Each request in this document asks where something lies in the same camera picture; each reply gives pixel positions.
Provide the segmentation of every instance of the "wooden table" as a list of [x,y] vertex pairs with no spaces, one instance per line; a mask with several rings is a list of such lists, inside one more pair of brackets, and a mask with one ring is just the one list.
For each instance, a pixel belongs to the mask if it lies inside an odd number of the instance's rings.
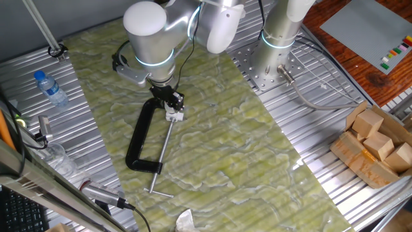
[[[377,0],[380,4],[412,23],[412,0]],[[383,106],[412,86],[412,53],[386,75],[358,56],[320,26],[342,9],[349,0],[324,0],[313,6],[303,24],[379,105]]]

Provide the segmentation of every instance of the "blue led ring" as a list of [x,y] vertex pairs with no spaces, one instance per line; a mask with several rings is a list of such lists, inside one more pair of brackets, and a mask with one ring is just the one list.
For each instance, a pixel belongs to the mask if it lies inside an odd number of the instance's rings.
[[288,48],[288,47],[290,47],[295,41],[293,41],[291,44],[289,44],[288,46],[275,46],[275,45],[273,45],[273,44],[270,44],[266,39],[265,39],[265,36],[263,35],[263,32],[262,32],[262,39],[263,39],[263,41],[267,44],[267,45],[269,45],[269,46],[271,46],[271,47],[273,47],[273,48]]
[[172,58],[173,52],[174,52],[174,49],[172,50],[172,53],[170,53],[170,56],[169,56],[166,60],[164,60],[164,61],[162,61],[162,62],[160,62],[160,63],[157,63],[157,64],[145,63],[145,62],[141,61],[141,60],[140,60],[139,58],[137,58],[137,57],[136,57],[136,60],[137,60],[140,64],[143,64],[143,65],[146,65],[146,66],[150,66],[150,67],[160,66],[160,65],[162,65],[162,64],[165,64],[167,61],[169,61],[169,59]]

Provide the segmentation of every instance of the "black cable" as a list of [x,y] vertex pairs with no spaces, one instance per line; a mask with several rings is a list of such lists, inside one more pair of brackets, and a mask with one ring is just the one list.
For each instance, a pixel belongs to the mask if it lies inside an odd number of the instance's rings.
[[142,217],[144,223],[146,223],[147,229],[149,230],[149,232],[151,232],[149,223],[147,222],[147,220],[146,220],[146,218],[143,216],[143,214],[142,214],[139,210],[137,210],[136,208],[134,208],[133,210]]
[[262,4],[262,0],[257,0],[259,3],[259,8],[260,8],[260,14],[262,16],[262,30],[260,30],[259,35],[257,37],[258,40],[260,40],[260,37],[262,36],[262,32],[263,32],[263,27],[265,26],[265,12],[263,11],[263,4]]
[[23,143],[23,137],[21,136],[21,131],[19,128],[19,124],[16,121],[14,115],[13,115],[13,110],[11,107],[11,103],[7,100],[7,98],[3,95],[3,92],[0,90],[0,97],[2,98],[2,101],[6,104],[7,110],[13,120],[15,130],[17,132],[17,136],[19,138],[19,141],[13,141],[14,146],[16,147],[17,151],[21,154],[21,163],[20,163],[20,169],[19,169],[19,177],[21,177],[21,174],[23,173],[24,165],[26,164],[26,152],[24,149],[24,143]]
[[194,52],[194,38],[196,36],[196,32],[198,31],[198,27],[199,27],[199,17],[200,17],[200,11],[201,11],[201,3],[199,4],[199,13],[198,13],[198,21],[196,22],[196,27],[194,28],[194,32],[193,32],[193,39],[192,39],[192,51],[191,53],[187,56],[186,60],[183,62],[183,64],[180,66],[180,70],[179,70],[179,78],[178,78],[178,84],[180,82],[180,76],[182,75],[182,69],[183,66],[186,64],[187,60],[191,57],[191,55]]
[[36,149],[36,150],[43,150],[43,149],[46,149],[46,148],[47,148],[48,141],[45,140],[45,141],[44,141],[44,146],[41,147],[41,148],[40,148],[40,147],[36,147],[36,146],[32,146],[32,145],[27,144],[27,143],[25,143],[24,145],[26,145],[28,148],[32,148],[32,149]]
[[259,2],[260,14],[262,15],[263,26],[265,25],[265,13],[263,11],[262,0],[257,0]]

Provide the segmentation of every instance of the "gray cable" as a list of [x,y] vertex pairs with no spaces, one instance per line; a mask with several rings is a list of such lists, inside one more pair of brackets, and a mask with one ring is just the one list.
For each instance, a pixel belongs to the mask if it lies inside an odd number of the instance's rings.
[[296,83],[292,82],[290,83],[292,87],[295,89],[297,95],[301,98],[301,100],[309,107],[314,108],[316,110],[338,110],[338,109],[343,109],[343,108],[356,108],[359,105],[358,104],[344,104],[340,106],[318,106],[316,104],[313,104],[312,102],[308,101],[303,97],[301,91],[297,88]]

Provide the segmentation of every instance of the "metal rod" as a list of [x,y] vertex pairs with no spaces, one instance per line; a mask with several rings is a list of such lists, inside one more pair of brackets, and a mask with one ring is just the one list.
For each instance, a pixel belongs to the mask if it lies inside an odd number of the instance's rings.
[[58,52],[60,51],[60,46],[56,39],[54,38],[52,32],[47,27],[46,22],[44,22],[43,18],[41,17],[40,12],[37,10],[36,6],[34,5],[32,0],[23,0],[24,5],[27,7],[27,10],[32,15],[34,21],[36,22],[37,26],[39,27],[41,33],[43,33],[44,38],[46,38],[47,43],[50,45],[53,51]]
[[152,191],[152,193],[156,193],[156,194],[159,194],[159,195],[162,195],[162,196],[165,196],[165,197],[170,197],[170,198],[173,198],[173,197],[174,197],[174,195],[170,195],[170,194],[166,194],[166,193],[161,193],[161,192],[157,192],[157,191]]
[[[175,122],[175,120],[176,119],[172,119],[172,121],[170,122],[169,130],[167,131],[166,139],[165,139],[165,142],[163,143],[162,152],[160,152],[159,162],[162,162],[163,156],[165,155],[167,143],[169,142],[169,137],[170,137],[170,134],[172,133],[173,123]],[[149,193],[153,192],[153,188],[155,187],[155,184],[156,184],[156,179],[157,179],[157,173],[153,175],[153,180],[152,180],[152,183],[150,184]]]

